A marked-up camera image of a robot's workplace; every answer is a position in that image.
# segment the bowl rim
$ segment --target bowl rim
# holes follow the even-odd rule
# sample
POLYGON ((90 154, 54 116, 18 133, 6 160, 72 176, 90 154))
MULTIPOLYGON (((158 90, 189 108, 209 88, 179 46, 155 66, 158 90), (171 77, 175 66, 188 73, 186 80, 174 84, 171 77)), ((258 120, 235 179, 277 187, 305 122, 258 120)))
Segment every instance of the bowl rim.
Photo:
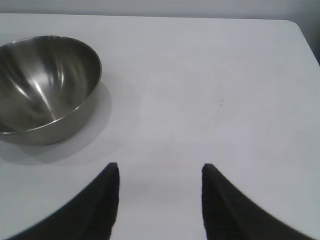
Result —
POLYGON ((98 86, 100 84, 101 76, 102 76, 102 63, 101 63, 101 59, 100 59, 99 55, 97 54, 97 52, 89 44, 85 43, 84 41, 78 40, 76 38, 69 37, 69 36, 61 36, 61 35, 32 36, 32 37, 22 38, 20 40, 12 41, 12 42, 6 43, 4 45, 1 45, 0 49, 8 47, 8 46, 11 46, 11 45, 13 45, 15 43, 20 43, 20 42, 23 42, 23 41, 28 41, 28 40, 31 40, 31 39, 40 39, 40 38, 68 39, 68 40, 72 40, 72 41, 78 42, 79 44, 84 45, 86 48, 91 50, 93 52, 93 54, 96 56, 96 58, 98 60, 98 65, 99 65, 99 76, 98 76, 98 79, 96 81, 96 84, 95 84, 94 88, 92 89, 92 91, 86 96, 86 98, 81 103, 79 103, 79 105, 77 105, 73 110, 71 110, 70 112, 66 113, 65 115, 59 117, 58 119, 55 119, 54 121, 48 122, 47 124, 44 124, 44 125, 41 125, 41 126, 37 126, 37 127, 34 127, 34 128, 30 128, 30 129, 27 129, 27 130, 9 131, 9 132, 0 131, 0 135, 14 135, 14 134, 22 134, 22 133, 32 132, 32 131, 36 131, 36 130, 48 127, 50 125, 53 125, 56 122, 59 122, 60 120, 66 118, 67 116, 69 116, 72 113, 74 113, 75 111, 77 111, 89 99, 89 97, 96 91, 96 89, 98 88, 98 86))

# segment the white table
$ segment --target white table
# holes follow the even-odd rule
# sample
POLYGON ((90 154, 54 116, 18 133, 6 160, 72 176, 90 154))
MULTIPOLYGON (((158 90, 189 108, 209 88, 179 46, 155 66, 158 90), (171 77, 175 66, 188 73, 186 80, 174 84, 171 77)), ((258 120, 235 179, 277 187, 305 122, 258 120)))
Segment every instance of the white table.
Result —
POLYGON ((92 120, 63 144, 0 143, 0 239, 42 220, 108 163, 113 240, 205 240, 201 169, 320 239, 320 67, 285 20, 0 14, 0 45, 88 43, 102 67, 92 120))

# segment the white wall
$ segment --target white wall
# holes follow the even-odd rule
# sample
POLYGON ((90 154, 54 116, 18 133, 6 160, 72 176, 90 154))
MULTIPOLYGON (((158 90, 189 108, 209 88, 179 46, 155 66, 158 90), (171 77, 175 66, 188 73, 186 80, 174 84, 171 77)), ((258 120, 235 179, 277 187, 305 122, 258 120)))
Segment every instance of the white wall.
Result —
POLYGON ((0 0, 0 12, 288 19, 320 59, 320 0, 0 0))

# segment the stainless steel bowl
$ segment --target stainless steel bowl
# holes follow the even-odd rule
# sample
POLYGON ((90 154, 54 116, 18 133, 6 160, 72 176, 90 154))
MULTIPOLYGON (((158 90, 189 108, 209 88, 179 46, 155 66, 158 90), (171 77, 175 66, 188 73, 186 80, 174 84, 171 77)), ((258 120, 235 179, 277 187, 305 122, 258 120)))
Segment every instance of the stainless steel bowl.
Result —
POLYGON ((87 44, 37 36, 0 47, 0 139, 46 145, 75 134, 97 100, 101 62, 87 44))

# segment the metal bowl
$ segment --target metal bowl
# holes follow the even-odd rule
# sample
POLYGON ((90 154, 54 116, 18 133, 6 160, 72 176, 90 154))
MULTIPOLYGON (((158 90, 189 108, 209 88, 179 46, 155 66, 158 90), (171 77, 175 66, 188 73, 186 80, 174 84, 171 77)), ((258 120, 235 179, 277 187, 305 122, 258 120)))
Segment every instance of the metal bowl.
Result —
POLYGON ((87 44, 37 36, 0 47, 0 139, 46 145, 75 134, 97 100, 101 62, 87 44))

